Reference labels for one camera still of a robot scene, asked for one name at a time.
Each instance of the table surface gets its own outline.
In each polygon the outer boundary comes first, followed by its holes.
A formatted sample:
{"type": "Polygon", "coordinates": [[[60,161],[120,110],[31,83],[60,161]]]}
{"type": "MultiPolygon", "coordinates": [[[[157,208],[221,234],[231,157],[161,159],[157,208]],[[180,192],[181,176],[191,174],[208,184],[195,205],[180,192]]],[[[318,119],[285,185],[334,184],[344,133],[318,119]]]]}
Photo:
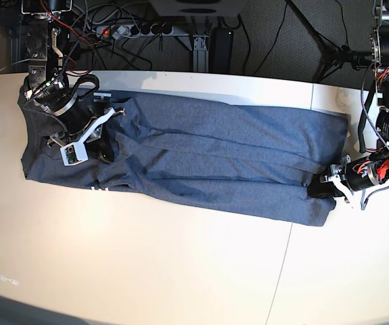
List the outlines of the table surface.
{"type": "MultiPolygon", "coordinates": [[[[347,114],[345,152],[359,156],[358,90],[213,74],[95,74],[102,89],[347,114]]],[[[26,124],[16,104],[24,77],[0,75],[0,274],[19,283],[0,281],[1,296],[111,324],[389,322],[389,190],[366,211],[339,199],[315,228],[26,181],[26,124]]]]}

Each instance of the black stand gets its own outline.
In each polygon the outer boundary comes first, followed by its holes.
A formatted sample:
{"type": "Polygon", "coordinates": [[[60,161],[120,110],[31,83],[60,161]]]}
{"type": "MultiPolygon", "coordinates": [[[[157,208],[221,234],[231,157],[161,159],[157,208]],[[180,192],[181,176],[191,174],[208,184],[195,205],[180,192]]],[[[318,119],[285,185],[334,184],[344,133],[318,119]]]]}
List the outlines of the black stand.
{"type": "Polygon", "coordinates": [[[311,34],[312,38],[317,42],[319,49],[321,50],[322,63],[316,72],[316,75],[313,77],[313,82],[320,83],[323,79],[335,73],[335,71],[343,68],[343,65],[347,62],[350,63],[355,70],[367,68],[371,64],[371,60],[366,59],[371,53],[351,51],[349,46],[346,45],[338,47],[315,30],[292,0],[285,1],[311,34]]]}

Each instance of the white label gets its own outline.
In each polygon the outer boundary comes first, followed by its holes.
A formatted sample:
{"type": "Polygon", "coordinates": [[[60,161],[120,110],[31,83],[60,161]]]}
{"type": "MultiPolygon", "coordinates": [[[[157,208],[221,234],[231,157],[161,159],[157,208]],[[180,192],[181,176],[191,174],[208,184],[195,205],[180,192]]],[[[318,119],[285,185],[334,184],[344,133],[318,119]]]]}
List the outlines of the white label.
{"type": "Polygon", "coordinates": [[[11,282],[11,284],[13,284],[14,286],[20,285],[20,283],[17,280],[6,278],[5,276],[2,276],[1,274],[0,274],[0,281],[11,282]]]}

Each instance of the folded garment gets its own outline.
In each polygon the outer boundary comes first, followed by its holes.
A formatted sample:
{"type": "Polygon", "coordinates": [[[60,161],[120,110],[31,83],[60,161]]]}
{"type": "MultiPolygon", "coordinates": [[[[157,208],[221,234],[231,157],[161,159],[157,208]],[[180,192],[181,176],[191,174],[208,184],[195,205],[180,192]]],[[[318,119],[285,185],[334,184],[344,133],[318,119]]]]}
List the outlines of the folded garment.
{"type": "MultiPolygon", "coordinates": [[[[320,226],[334,199],[307,196],[314,174],[340,161],[347,120],[299,108],[232,106],[185,97],[111,91],[129,98],[106,123],[115,161],[65,167],[45,137],[58,130],[25,111],[27,179],[138,192],[195,207],[320,226]]],[[[19,104],[24,102],[20,91],[19,104]]]]}

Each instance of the tripod leg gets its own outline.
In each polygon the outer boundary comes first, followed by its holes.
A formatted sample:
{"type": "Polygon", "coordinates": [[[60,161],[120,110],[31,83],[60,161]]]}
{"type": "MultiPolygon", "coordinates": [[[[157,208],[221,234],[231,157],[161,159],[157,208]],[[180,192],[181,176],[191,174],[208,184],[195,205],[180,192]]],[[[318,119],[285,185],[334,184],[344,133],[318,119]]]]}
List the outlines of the tripod leg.
{"type": "Polygon", "coordinates": [[[313,78],[314,83],[321,83],[321,81],[325,78],[326,73],[333,67],[332,62],[327,62],[323,66],[321,72],[317,73],[316,76],[313,78]]]}
{"type": "Polygon", "coordinates": [[[325,51],[328,49],[328,46],[323,41],[323,39],[319,36],[319,33],[315,30],[315,28],[310,24],[310,22],[305,18],[305,16],[302,14],[302,12],[296,7],[295,3],[292,0],[285,0],[286,3],[289,5],[289,7],[293,10],[296,17],[301,21],[301,23],[304,25],[304,27],[308,30],[308,32],[311,34],[311,36],[316,40],[316,42],[321,47],[321,51],[325,51]]]}
{"type": "Polygon", "coordinates": [[[338,66],[337,68],[335,68],[331,72],[327,73],[325,76],[323,76],[323,78],[322,78],[322,80],[320,80],[320,82],[323,81],[324,79],[326,79],[327,77],[329,77],[331,74],[334,74],[335,71],[339,71],[339,69],[341,69],[341,68],[343,68],[343,66],[338,66]]]}

